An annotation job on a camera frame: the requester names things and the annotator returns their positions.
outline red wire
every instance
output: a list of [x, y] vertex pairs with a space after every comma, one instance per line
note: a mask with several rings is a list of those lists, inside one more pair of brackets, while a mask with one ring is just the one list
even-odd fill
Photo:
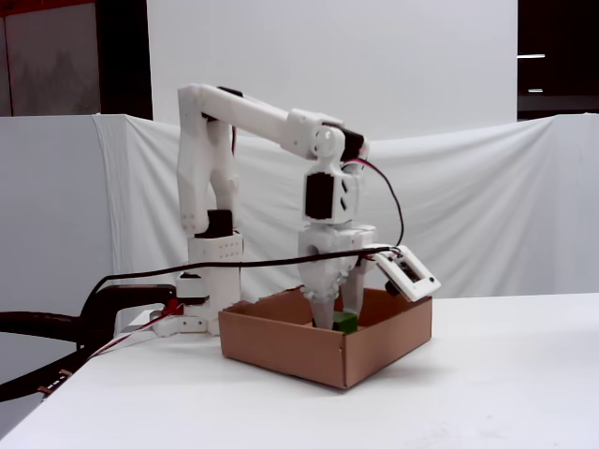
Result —
[[157, 318], [154, 318], [152, 321], [149, 321], [148, 323], [146, 323], [145, 325], [143, 325], [142, 327], [139, 327], [137, 329], [135, 329], [133, 332], [123, 335], [122, 337], [113, 340], [107, 344], [105, 344], [104, 346], [102, 346], [101, 348], [99, 348], [97, 351], [95, 351], [93, 354], [91, 354], [87, 360], [89, 361], [90, 359], [105, 353], [108, 349], [116, 346], [117, 344], [119, 344], [121, 341], [125, 341], [127, 340], [129, 337], [131, 337], [133, 334], [135, 334], [136, 332], [139, 332], [141, 330], [147, 329], [148, 327], [152, 327], [153, 325], [155, 325], [156, 323], [158, 323], [159, 321], [164, 320], [165, 318], [169, 317], [170, 315], [172, 315], [174, 312], [176, 312], [183, 304], [179, 304], [179, 306], [177, 306], [177, 309], [175, 309], [174, 311], [172, 311], [171, 313], [167, 313], [166, 315], [162, 315], [159, 316]]
[[400, 205], [400, 200], [397, 199], [397, 196], [395, 195], [395, 191], [393, 190], [393, 186], [391, 185], [391, 181], [389, 181], [388, 177], [385, 176], [385, 173], [383, 173], [378, 167], [376, 167], [375, 165], [373, 165], [372, 163], [368, 162], [365, 159], [361, 159], [359, 157], [354, 158], [354, 159], [350, 159], [348, 161], [345, 161], [345, 164], [362, 164], [366, 167], [369, 167], [371, 169], [373, 169], [376, 173], [378, 173], [381, 178], [383, 178], [383, 180], [385, 180], [385, 182], [387, 183], [387, 187], [389, 188], [389, 191], [391, 192], [391, 196], [393, 196], [393, 200], [395, 201], [395, 205], [397, 206], [397, 211], [400, 214], [400, 224], [402, 226], [402, 231], [400, 233], [400, 237], [397, 240], [397, 243], [395, 244], [395, 246], [400, 246], [400, 244], [402, 243], [403, 240], [403, 233], [404, 233], [404, 226], [403, 226], [403, 212], [402, 212], [402, 206]]

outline cardboard box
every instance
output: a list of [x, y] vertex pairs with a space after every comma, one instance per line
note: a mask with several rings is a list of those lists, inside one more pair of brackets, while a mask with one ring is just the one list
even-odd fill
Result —
[[430, 340], [431, 317], [430, 297], [412, 303], [366, 289], [359, 329], [345, 335], [312, 327], [310, 303], [296, 288], [235, 304], [219, 323], [224, 356], [349, 388]]

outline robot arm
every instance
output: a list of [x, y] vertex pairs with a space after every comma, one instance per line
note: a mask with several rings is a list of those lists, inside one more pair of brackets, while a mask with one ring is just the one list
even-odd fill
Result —
[[[375, 229], [352, 222], [358, 212], [361, 167], [343, 164], [355, 158], [366, 159], [368, 143], [363, 136], [345, 129], [342, 121], [300, 109], [287, 113], [236, 91], [195, 84], [179, 90], [179, 108], [179, 200], [190, 264], [242, 259], [241, 235], [234, 232], [239, 224], [239, 183], [230, 150], [230, 126], [315, 161], [305, 175], [302, 216], [309, 224], [299, 234], [300, 256], [373, 246]], [[217, 210], [208, 210], [209, 184], [216, 195]], [[430, 292], [428, 284], [427, 288], [419, 284], [421, 288], [416, 290], [409, 287], [413, 281], [403, 274], [397, 257], [381, 256], [373, 262], [395, 287], [408, 289], [406, 296], [411, 300]], [[372, 263], [364, 261], [356, 267], [357, 263], [358, 257], [353, 256], [299, 266], [317, 326], [332, 327], [333, 305], [341, 285], [346, 311], [359, 314], [364, 273]], [[178, 297], [185, 298], [184, 314], [201, 318], [194, 320], [195, 327], [187, 331], [217, 334], [217, 313], [238, 302], [240, 290], [239, 271], [233, 268], [201, 268], [184, 273], [177, 283]]]
[[337, 129], [343, 135], [340, 143], [343, 160], [364, 157], [367, 151], [364, 137], [344, 129], [343, 122], [338, 119], [300, 109], [287, 113], [243, 97], [239, 92], [208, 85], [192, 84], [181, 88], [179, 112], [179, 203], [181, 223], [188, 237], [208, 228], [206, 194], [209, 183], [216, 195], [217, 209], [231, 210], [234, 225], [238, 222], [239, 186], [229, 150], [230, 125], [273, 141], [284, 150], [308, 160], [322, 159], [318, 146], [326, 146], [324, 137], [329, 129]]

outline table surface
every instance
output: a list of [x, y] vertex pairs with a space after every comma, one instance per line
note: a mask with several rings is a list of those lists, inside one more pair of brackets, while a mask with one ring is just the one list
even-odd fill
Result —
[[206, 335], [133, 339], [0, 448], [599, 447], [599, 294], [436, 299], [432, 340], [348, 391]]

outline green object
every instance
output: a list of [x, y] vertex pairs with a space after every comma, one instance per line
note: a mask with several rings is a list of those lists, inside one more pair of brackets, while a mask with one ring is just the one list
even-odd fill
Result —
[[338, 330], [344, 334], [351, 334], [358, 330], [358, 316], [353, 313], [343, 311], [333, 312], [333, 330]]

